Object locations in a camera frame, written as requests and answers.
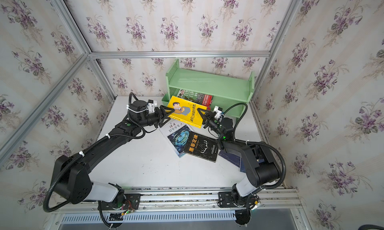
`green shelf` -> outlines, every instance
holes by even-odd
[[[167,105],[171,96],[176,96],[180,89],[191,90],[214,96],[211,107],[221,107],[224,111],[236,103],[248,103],[255,90],[253,72],[248,80],[230,78],[226,76],[203,73],[179,68],[176,59],[166,73],[168,92],[163,97],[163,104]],[[244,107],[235,107],[228,111],[228,115],[240,117]]]

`table surface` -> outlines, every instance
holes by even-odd
[[[138,97],[156,100],[162,97]],[[110,132],[126,115],[128,97],[118,96],[99,135]],[[147,131],[154,126],[145,127]],[[191,127],[194,132],[212,137],[208,129]],[[236,129],[242,140],[261,141],[251,109]],[[89,174],[91,180],[114,183],[122,187],[231,187],[245,177],[245,173],[220,156],[216,162],[189,154],[179,158],[159,130],[133,139],[102,160]]]

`floral wallpaper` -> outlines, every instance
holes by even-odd
[[[64,2],[93,51],[228,51],[268,50],[290,0]]]
[[[253,99],[313,229],[384,226],[383,1],[302,0]]]
[[[0,0],[0,147],[80,57],[49,0]],[[44,229],[42,209],[53,165],[92,144],[110,102],[89,67],[58,99],[0,167],[1,229]],[[51,203],[61,201],[55,195]]]
[[[80,56],[48,0],[0,0],[0,147]]]
[[[128,96],[164,96],[167,92],[166,71],[174,58],[102,59],[98,60],[114,92]],[[248,79],[251,71],[258,75],[265,58],[180,58],[181,68]]]

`gray panel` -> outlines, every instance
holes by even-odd
[[[65,224],[60,230],[106,230],[104,224]],[[239,225],[234,221],[123,223],[119,230],[234,230]],[[247,229],[297,230],[290,209],[256,209]]]

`black book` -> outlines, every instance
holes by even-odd
[[[216,162],[218,147],[214,139],[190,132],[183,152]]]

